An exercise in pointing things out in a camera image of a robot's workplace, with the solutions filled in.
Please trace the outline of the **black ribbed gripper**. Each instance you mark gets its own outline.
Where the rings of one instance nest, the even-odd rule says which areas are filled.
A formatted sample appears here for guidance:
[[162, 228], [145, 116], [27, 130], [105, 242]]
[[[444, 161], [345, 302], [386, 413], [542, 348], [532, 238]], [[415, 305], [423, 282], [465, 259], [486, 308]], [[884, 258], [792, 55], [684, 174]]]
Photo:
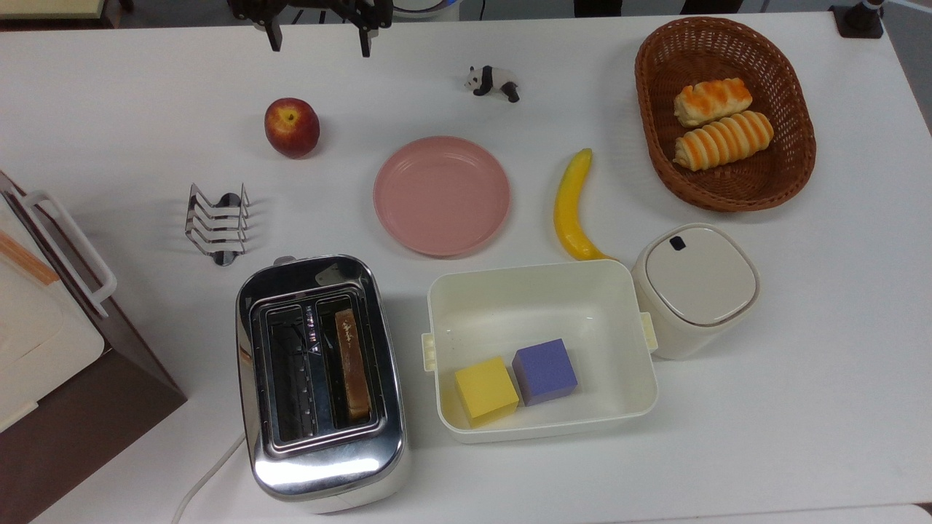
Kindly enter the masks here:
[[264, 27], [271, 49], [276, 52], [282, 49], [283, 42], [277, 18], [286, 7], [330, 11], [358, 28], [363, 57], [371, 56], [372, 30], [389, 27], [394, 13], [392, 1], [229, 1], [227, 6], [238, 20]]

